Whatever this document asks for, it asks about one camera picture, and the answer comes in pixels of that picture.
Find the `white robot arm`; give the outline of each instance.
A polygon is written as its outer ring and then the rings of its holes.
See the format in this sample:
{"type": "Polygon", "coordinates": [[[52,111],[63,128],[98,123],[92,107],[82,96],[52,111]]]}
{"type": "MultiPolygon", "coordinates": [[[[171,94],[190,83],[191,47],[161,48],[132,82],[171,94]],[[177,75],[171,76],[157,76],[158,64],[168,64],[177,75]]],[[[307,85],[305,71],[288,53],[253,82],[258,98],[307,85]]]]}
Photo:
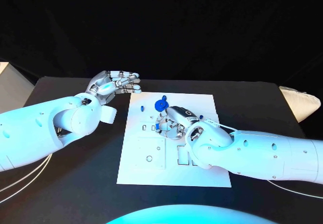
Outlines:
{"type": "Polygon", "coordinates": [[[112,124],[105,104],[115,93],[140,93],[138,74],[102,71],[85,93],[0,114],[0,171],[20,167],[89,135],[99,121],[112,124]]]}
{"type": "Polygon", "coordinates": [[[199,121],[181,107],[171,106],[157,118],[168,129],[155,132],[184,137],[190,157],[203,169],[219,166],[233,174],[262,180],[300,180],[323,184],[323,141],[277,134],[238,131],[228,134],[210,119],[199,121]]]}

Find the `black curtain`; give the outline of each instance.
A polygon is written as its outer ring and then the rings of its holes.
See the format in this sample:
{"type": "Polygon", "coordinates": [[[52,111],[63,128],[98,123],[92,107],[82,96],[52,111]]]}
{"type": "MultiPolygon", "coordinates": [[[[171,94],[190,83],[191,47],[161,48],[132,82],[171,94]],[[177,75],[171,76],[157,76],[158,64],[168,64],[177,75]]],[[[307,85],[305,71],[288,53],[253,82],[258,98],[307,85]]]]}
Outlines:
{"type": "Polygon", "coordinates": [[[31,82],[125,70],[272,82],[323,99],[320,2],[11,0],[0,8],[0,58],[31,82]]]}

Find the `robotic hand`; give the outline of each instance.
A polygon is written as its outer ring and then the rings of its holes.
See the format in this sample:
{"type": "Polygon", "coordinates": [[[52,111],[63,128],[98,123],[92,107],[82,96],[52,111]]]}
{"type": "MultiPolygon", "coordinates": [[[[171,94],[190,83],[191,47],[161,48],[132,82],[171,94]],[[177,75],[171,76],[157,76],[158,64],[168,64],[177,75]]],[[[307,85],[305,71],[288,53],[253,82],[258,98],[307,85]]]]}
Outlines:
{"type": "Polygon", "coordinates": [[[138,76],[102,71],[85,93],[0,114],[0,171],[56,152],[93,132],[99,121],[112,124],[116,110],[104,105],[118,93],[141,93],[138,76]]]}
{"type": "Polygon", "coordinates": [[[171,106],[158,115],[155,132],[177,140],[203,169],[219,166],[233,174],[262,180],[300,180],[323,184],[323,141],[271,133],[239,131],[210,119],[200,121],[184,108],[171,106]],[[233,130],[226,133],[220,126],[233,130]]]}

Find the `white cardboard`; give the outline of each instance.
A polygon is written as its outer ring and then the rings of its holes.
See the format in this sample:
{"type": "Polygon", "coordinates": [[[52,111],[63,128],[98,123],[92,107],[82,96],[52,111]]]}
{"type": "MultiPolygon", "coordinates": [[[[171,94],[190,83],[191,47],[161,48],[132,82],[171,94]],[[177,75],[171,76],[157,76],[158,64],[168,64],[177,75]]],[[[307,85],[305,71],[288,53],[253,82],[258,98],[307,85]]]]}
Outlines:
{"type": "Polygon", "coordinates": [[[170,140],[151,130],[160,114],[154,109],[154,103],[163,95],[167,96],[170,106],[180,106],[197,117],[203,115],[203,119],[210,118],[219,122],[212,95],[158,92],[131,94],[116,184],[230,187],[229,173],[223,168],[213,167],[204,170],[193,166],[191,159],[189,165],[177,164],[177,146],[184,145],[183,138],[170,140]],[[163,151],[155,151],[163,143],[164,154],[163,151]],[[153,161],[148,163],[145,157],[151,155],[153,161]]]}

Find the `black table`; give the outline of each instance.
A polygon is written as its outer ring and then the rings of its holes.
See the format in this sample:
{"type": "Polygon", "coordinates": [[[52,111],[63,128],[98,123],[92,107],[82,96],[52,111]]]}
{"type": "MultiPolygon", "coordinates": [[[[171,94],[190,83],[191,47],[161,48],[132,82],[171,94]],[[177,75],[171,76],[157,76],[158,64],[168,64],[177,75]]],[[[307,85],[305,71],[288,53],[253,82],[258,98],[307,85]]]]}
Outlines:
{"type": "MultiPolygon", "coordinates": [[[[39,80],[26,105],[83,92],[89,79],[39,80]]],[[[220,123],[242,130],[303,138],[291,109],[271,83],[142,80],[151,92],[212,94],[220,123]]],[[[116,185],[129,95],[109,103],[118,112],[112,125],[57,151],[31,185],[0,205],[3,223],[105,223],[116,217],[167,204],[203,204],[255,214],[279,223],[323,221],[323,200],[292,194],[266,181],[230,174],[232,188],[116,185]]],[[[0,173],[0,188],[23,177],[40,161],[0,173]]],[[[23,186],[1,195],[8,196],[23,186]]],[[[278,182],[304,193],[323,186],[278,182]]]]}

